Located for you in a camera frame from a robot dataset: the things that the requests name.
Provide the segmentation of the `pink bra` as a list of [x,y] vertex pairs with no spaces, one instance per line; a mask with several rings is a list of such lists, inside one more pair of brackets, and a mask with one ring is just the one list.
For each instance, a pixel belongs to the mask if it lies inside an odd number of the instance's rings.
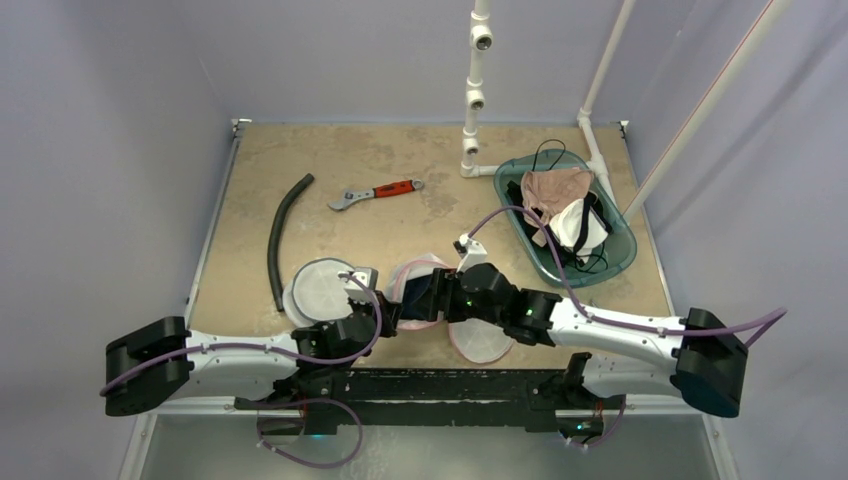
[[520,181],[522,206],[547,225],[566,207],[584,199],[593,180],[590,170],[577,167],[527,171]]

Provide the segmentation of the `navy blue bra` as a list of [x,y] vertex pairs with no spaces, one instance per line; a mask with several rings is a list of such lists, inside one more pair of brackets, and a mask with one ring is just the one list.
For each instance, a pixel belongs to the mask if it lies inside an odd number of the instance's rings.
[[403,284],[400,299],[400,321],[434,322],[436,314],[431,313],[431,275],[407,279]]

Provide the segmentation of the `pink-trimmed white mesh laundry bag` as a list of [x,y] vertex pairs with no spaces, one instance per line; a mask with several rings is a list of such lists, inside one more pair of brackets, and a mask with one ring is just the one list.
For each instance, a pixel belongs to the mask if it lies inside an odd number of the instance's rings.
[[429,317],[431,275],[437,269],[451,268],[436,255],[427,253],[402,262],[392,270],[384,296],[401,306],[397,328],[418,331],[445,323],[449,340],[458,355],[474,364],[493,364],[510,352],[515,341],[498,326],[477,317],[468,316],[462,320],[460,316],[468,314],[470,308],[459,303],[457,294],[442,306],[434,320]]

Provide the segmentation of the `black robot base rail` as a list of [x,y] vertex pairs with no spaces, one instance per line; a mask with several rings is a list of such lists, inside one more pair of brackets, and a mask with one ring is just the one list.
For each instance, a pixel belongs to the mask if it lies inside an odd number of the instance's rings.
[[238,398],[238,410],[299,412],[308,434],[342,425],[518,427],[529,433],[599,435],[601,414],[624,398],[602,398],[584,385],[588,353],[564,369],[349,368],[301,379],[262,401]]

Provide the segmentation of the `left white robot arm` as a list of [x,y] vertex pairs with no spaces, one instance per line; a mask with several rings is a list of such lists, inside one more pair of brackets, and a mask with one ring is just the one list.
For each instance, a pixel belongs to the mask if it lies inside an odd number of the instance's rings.
[[349,369],[377,338],[395,335],[402,307],[380,296],[347,317],[271,337],[227,337],[164,317],[110,342],[100,395],[110,417],[137,415],[182,398],[229,396],[284,409],[303,378]]

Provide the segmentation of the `blue-trimmed white mesh laundry bag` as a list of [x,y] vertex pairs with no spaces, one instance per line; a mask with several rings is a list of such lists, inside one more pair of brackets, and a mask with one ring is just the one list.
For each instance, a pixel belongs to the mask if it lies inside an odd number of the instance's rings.
[[347,317],[352,309],[339,273],[354,267],[332,257],[304,264],[283,291],[284,312],[295,327],[318,322],[334,322]]

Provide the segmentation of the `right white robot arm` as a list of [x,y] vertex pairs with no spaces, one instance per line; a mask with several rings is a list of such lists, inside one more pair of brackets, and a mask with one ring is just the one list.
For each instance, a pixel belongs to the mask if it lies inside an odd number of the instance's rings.
[[564,376],[576,407],[623,395],[678,397],[705,414],[740,413],[748,347],[712,312],[649,317],[587,307],[559,294],[518,288],[492,264],[436,269],[413,305],[424,319],[477,319],[518,343],[601,351]]

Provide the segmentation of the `white bra with black straps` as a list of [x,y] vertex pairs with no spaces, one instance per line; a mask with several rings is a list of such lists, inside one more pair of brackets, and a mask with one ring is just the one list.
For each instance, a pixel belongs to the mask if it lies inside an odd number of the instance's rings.
[[605,242],[613,233],[600,198],[590,191],[554,216],[546,230],[555,242],[557,257],[581,273],[593,273],[602,264]]

